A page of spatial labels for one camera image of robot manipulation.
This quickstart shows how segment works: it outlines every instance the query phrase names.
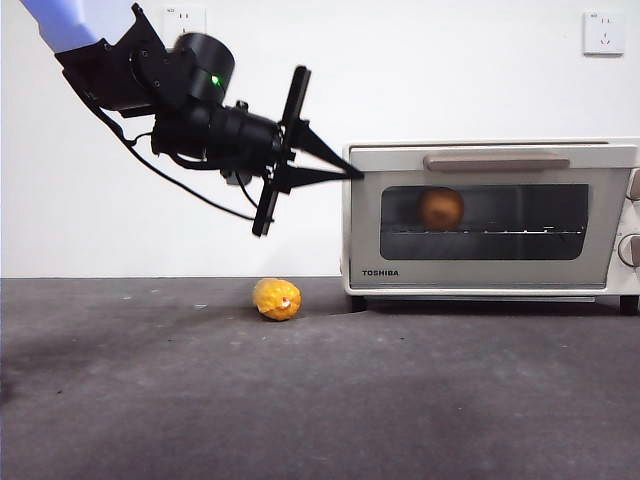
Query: orange ball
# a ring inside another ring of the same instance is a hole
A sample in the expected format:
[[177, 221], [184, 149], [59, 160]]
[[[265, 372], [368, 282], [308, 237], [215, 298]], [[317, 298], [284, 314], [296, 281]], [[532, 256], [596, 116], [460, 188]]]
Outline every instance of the orange ball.
[[451, 188], [430, 188], [420, 196], [419, 214], [428, 230], [455, 230], [464, 215], [464, 200]]

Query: white toaster oven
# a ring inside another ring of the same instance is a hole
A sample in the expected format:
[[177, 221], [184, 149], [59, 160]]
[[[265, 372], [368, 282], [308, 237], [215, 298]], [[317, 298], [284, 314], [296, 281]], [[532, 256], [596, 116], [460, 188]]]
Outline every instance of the white toaster oven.
[[367, 298], [640, 294], [638, 138], [351, 144], [342, 274]]

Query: wall outlet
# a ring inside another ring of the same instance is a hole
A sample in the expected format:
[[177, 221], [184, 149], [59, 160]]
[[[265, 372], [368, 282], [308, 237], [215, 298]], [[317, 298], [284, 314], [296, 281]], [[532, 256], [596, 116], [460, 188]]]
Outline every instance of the wall outlet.
[[207, 9], [203, 5], [165, 5], [162, 8], [162, 41], [172, 48], [185, 33], [207, 33]]
[[584, 14], [585, 55], [622, 55], [624, 41], [622, 15], [605, 12]]

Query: dark gray mat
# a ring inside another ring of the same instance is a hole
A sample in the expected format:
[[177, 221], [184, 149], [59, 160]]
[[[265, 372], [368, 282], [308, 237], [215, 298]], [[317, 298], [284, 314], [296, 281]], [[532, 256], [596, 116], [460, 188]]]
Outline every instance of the dark gray mat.
[[637, 317], [253, 283], [3, 281], [3, 478], [640, 478]]

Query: toshiba logo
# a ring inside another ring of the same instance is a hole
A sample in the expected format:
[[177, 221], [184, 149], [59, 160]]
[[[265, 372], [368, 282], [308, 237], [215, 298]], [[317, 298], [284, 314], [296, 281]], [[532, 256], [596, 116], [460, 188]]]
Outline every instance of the toshiba logo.
[[368, 277], [397, 277], [397, 270], [362, 270], [362, 274]]

